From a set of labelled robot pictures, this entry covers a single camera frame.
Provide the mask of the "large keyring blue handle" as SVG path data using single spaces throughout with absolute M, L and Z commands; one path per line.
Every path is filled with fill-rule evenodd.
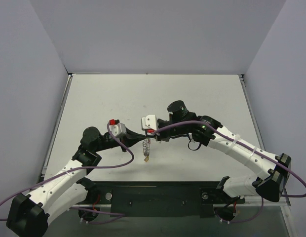
M 150 159 L 150 147 L 151 147 L 151 139 L 150 138 L 146 138 L 143 142 L 142 142 L 142 146 L 143 146 L 143 155 L 144 155 L 144 161 L 148 162 Z

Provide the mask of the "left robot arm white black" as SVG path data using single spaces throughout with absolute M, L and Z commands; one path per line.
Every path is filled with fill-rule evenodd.
M 99 151 L 118 146 L 126 151 L 145 138 L 122 123 L 111 125 L 104 135 L 95 127 L 85 129 L 77 152 L 62 170 L 27 195 L 14 197 L 6 226 L 20 237 L 43 236 L 49 224 L 73 205 L 98 198 L 100 190 L 87 175 L 102 159 Z

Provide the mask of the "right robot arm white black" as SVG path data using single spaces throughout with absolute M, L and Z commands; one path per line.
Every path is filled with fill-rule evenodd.
M 156 118 L 152 123 L 158 140 L 169 141 L 177 136 L 188 136 L 190 140 L 228 155 L 253 172 L 246 177 L 224 177 L 215 190 L 219 201 L 256 195 L 272 202 L 280 200 L 289 178 L 287 169 L 291 166 L 291 158 L 288 155 L 277 156 L 260 150 L 219 121 L 188 111 L 181 100 L 171 103 L 167 110 L 168 120 Z

